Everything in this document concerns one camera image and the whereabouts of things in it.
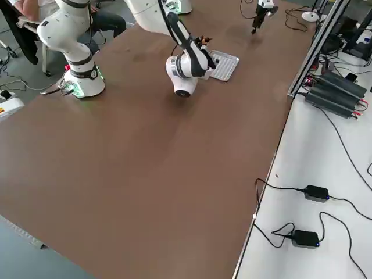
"black pants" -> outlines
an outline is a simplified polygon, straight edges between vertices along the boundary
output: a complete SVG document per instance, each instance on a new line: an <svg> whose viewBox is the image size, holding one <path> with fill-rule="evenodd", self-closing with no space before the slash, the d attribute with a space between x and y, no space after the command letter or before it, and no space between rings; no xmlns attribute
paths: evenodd
<svg viewBox="0 0 372 279"><path fill-rule="evenodd" d="M127 29L126 21L115 13L108 13L103 10L99 10L92 14L92 33L94 34L98 30L102 31L114 31L114 38L120 35ZM92 39L90 42L90 30L80 36L79 42L87 44L93 54L95 54L99 48L96 42Z"/></svg>

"power adapter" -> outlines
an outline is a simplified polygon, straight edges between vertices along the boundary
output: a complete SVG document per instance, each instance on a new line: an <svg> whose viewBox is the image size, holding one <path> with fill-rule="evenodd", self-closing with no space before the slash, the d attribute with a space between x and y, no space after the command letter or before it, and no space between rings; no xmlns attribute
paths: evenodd
<svg viewBox="0 0 372 279"><path fill-rule="evenodd" d="M313 185L308 185L305 189L303 189L303 194L305 199L316 202L326 202L330 199L328 189Z"/></svg>
<svg viewBox="0 0 372 279"><path fill-rule="evenodd" d="M319 239L316 232L295 230L290 236L295 247L314 249L319 247Z"/></svg>

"white desk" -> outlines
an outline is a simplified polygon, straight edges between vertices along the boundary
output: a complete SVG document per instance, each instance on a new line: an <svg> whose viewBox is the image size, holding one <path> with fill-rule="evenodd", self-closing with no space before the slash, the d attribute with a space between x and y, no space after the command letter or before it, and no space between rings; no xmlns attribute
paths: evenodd
<svg viewBox="0 0 372 279"><path fill-rule="evenodd" d="M365 63L344 54L340 57L349 63ZM372 70L372 66L338 66L356 73ZM358 84L369 90L372 73L361 75ZM367 93L366 100L372 106L371 93ZM338 127L355 165L372 185L372 177L366 173L372 162L372 108L358 121L327 114ZM372 191L355 172L325 115L305 103L303 96L298 95L294 100L268 182L277 187L304 188L308 184L326 187L330 195L349 199L362 213L372 217ZM372 278L372 221L359 216L346 202L317 203L305 200L300 192L267 187L256 224L276 245L282 238L270 232L290 221L295 223L296 229L315 231L321 238L320 211L346 223L353 239L352 256ZM275 249L253 228L237 278L363 278L349 258L349 238L345 227L328 216L322 217L325 240L317 249L293 247L288 239L281 249Z"/></svg>

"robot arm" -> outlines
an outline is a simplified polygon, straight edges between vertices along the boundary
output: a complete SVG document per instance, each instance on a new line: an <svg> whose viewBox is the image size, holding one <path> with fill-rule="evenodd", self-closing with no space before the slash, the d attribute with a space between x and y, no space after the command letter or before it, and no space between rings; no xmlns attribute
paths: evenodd
<svg viewBox="0 0 372 279"><path fill-rule="evenodd" d="M278 6L274 5L273 0L258 0L257 7L256 7L256 17L253 20L253 30L252 34L254 34L258 29L261 28L261 25L265 19L265 16L271 17L278 11Z"/></svg>
<svg viewBox="0 0 372 279"><path fill-rule="evenodd" d="M77 42L90 27L90 0L56 0L59 10L37 27L40 40L64 54L68 67L60 88L77 98L95 96L105 88L89 48Z"/></svg>
<svg viewBox="0 0 372 279"><path fill-rule="evenodd" d="M195 90L198 78L216 64L208 54L202 40L191 36L177 14L164 0L126 0L137 23L150 32L162 33L174 40L183 50L181 55L169 57L166 70L174 84L176 95L189 97Z"/></svg>

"brown table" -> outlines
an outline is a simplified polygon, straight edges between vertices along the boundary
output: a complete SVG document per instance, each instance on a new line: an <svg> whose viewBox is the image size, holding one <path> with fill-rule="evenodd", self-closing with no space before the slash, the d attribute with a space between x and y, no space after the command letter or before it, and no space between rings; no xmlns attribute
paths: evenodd
<svg viewBox="0 0 372 279"><path fill-rule="evenodd" d="M99 278L231 278L312 37L281 1L252 37L235 2L183 17L240 58L228 83L176 97L173 42L135 26L96 56L103 94L40 96L2 122L0 214Z"/></svg>

